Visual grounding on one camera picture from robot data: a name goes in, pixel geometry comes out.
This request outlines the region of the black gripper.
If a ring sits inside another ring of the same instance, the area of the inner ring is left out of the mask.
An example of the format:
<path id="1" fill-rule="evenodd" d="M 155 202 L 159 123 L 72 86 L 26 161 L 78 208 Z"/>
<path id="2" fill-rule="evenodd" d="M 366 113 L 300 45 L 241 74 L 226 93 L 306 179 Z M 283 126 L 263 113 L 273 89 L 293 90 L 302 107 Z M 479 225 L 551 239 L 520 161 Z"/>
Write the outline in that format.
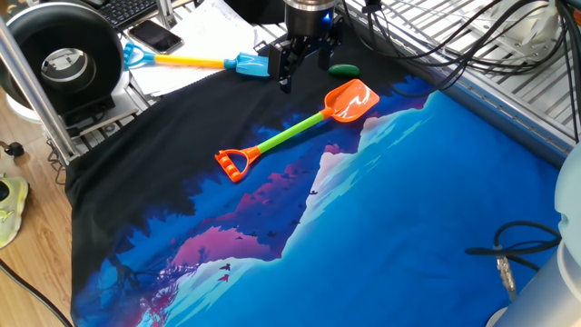
<path id="1" fill-rule="evenodd" d="M 285 7 L 287 36 L 272 42 L 268 52 L 268 73 L 285 94 L 291 92 L 292 75 L 302 61 L 305 44 L 319 42 L 318 67 L 329 70 L 335 48 L 343 41 L 344 18 L 333 16 L 333 6 L 315 11 Z"/>

